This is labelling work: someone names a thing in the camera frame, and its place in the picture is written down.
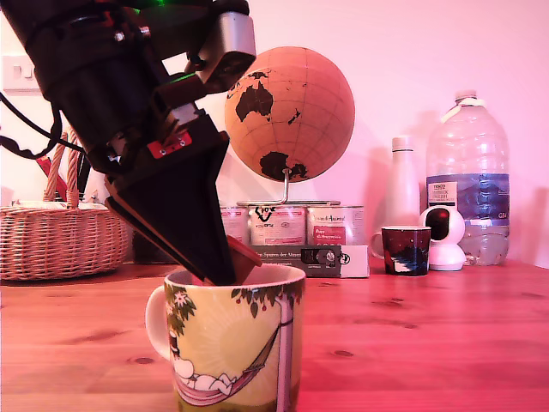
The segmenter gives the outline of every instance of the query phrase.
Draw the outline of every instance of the hammock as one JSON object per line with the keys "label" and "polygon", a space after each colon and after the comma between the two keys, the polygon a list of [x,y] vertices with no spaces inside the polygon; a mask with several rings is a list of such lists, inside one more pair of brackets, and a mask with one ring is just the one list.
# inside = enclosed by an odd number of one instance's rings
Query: hammock
{"label": "hammock", "polygon": [[218,402],[222,402],[225,399],[231,397],[247,384],[250,383],[252,379],[257,375],[257,373],[265,367],[265,362],[267,362],[268,355],[271,352],[271,349],[275,345],[276,335],[278,330],[281,328],[279,325],[278,328],[274,331],[273,335],[267,341],[267,344],[255,358],[253,362],[242,372],[242,375],[236,382],[232,384],[231,392],[228,395],[225,395],[220,390],[215,391],[199,391],[187,386],[179,375],[175,374],[175,383],[176,389],[179,392],[181,398],[190,405],[194,406],[209,406]]}

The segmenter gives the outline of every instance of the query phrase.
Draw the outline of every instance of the globe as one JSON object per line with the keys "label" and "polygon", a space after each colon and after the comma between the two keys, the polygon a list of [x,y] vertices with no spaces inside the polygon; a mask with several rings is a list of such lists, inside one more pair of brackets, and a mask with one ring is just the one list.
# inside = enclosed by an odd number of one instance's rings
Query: globe
{"label": "globe", "polygon": [[254,172],[291,182],[318,176],[345,152],[354,100],[345,76],[303,47],[261,53],[227,93],[226,130],[236,155]]}

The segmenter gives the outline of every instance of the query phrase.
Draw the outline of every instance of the tin can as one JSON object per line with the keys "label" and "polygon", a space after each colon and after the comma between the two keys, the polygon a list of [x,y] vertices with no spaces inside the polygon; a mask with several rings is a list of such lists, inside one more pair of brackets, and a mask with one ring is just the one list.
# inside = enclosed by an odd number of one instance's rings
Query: tin can
{"label": "tin can", "polygon": [[307,208],[308,245],[365,245],[363,206]]}
{"label": "tin can", "polygon": [[303,206],[250,207],[252,245],[304,245]]}
{"label": "tin can", "polygon": [[239,206],[221,208],[221,219],[223,220],[225,234],[233,236],[234,239],[245,245],[250,244],[247,208]]}

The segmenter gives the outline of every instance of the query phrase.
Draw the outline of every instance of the electrical outlet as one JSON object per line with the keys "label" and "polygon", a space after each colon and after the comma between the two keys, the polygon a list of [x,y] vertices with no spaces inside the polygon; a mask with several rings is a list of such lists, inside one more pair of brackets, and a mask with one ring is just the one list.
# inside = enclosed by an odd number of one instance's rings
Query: electrical outlet
{"label": "electrical outlet", "polygon": [[34,64],[26,54],[2,56],[2,71],[4,90],[40,91],[34,74]]}

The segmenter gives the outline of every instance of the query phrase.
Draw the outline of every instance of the silver bracket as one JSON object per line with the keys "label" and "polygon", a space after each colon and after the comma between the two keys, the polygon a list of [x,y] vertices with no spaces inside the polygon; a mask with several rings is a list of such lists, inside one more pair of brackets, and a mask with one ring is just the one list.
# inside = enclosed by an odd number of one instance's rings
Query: silver bracket
{"label": "silver bracket", "polygon": [[341,204],[339,200],[288,200],[288,194],[290,191],[290,169],[284,169],[284,195],[281,200],[254,200],[251,202],[237,202],[238,206],[281,206],[287,205],[322,205],[322,206],[337,206]]}

